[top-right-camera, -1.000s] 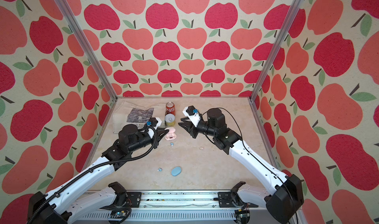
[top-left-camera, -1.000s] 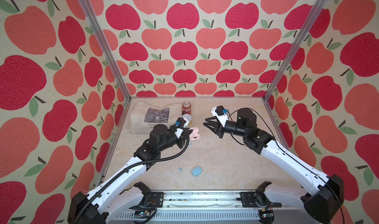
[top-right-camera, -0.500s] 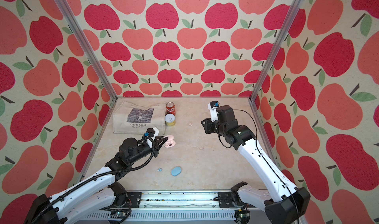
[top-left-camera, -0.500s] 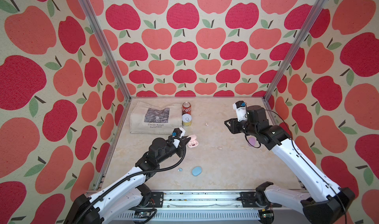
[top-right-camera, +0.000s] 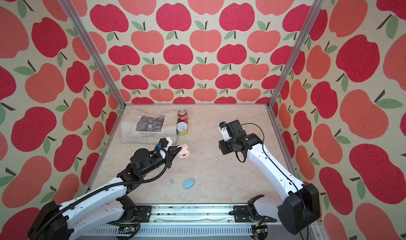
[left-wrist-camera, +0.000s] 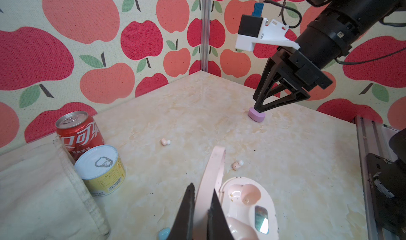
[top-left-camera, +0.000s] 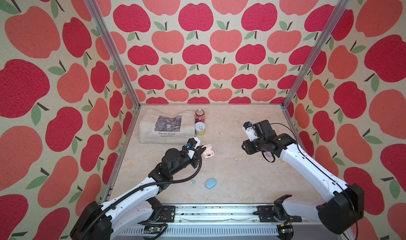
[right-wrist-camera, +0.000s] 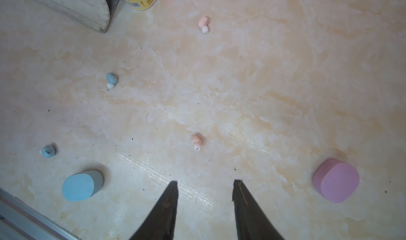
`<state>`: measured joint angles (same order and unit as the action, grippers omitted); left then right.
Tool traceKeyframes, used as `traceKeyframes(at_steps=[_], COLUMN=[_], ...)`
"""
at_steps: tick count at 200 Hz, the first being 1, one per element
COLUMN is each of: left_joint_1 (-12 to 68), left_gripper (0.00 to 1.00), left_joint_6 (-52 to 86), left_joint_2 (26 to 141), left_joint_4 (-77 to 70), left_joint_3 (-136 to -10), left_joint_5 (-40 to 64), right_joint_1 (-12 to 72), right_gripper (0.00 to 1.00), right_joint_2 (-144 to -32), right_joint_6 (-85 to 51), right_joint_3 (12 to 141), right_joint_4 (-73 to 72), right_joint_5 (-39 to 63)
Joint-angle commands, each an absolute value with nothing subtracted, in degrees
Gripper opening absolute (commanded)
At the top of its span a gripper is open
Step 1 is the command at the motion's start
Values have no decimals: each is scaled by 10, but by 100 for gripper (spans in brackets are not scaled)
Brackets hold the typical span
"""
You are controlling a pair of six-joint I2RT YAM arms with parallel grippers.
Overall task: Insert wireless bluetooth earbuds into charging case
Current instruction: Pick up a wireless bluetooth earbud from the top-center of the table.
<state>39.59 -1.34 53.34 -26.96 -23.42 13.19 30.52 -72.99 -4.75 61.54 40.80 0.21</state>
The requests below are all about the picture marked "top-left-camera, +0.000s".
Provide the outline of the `pink earbud charging case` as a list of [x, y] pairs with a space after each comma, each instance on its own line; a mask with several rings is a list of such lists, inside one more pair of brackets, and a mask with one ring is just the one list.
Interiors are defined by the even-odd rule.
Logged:
[[214, 151], [212, 150], [213, 146], [211, 144], [205, 145], [203, 148], [205, 149], [202, 153], [203, 158], [208, 159], [214, 156]]

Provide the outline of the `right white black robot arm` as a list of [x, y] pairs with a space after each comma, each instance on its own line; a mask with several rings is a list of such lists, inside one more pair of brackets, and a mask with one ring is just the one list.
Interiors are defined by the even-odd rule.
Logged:
[[273, 203], [269, 213], [278, 222], [286, 222], [293, 216], [321, 222], [330, 232], [341, 235], [364, 217], [365, 192], [357, 184], [349, 185], [310, 157], [286, 133], [276, 134], [268, 120], [243, 124], [248, 140], [242, 149], [252, 155], [257, 152], [271, 153], [299, 172], [319, 193], [317, 202], [305, 202], [284, 195]]

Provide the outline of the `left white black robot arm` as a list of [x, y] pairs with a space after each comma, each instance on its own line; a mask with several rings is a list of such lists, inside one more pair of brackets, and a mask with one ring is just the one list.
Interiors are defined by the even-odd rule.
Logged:
[[135, 225], [153, 226], [162, 205], [156, 195], [170, 185], [191, 181], [201, 170], [205, 148], [169, 149], [149, 176], [121, 196], [98, 204], [89, 203], [70, 232], [73, 240], [112, 240]]

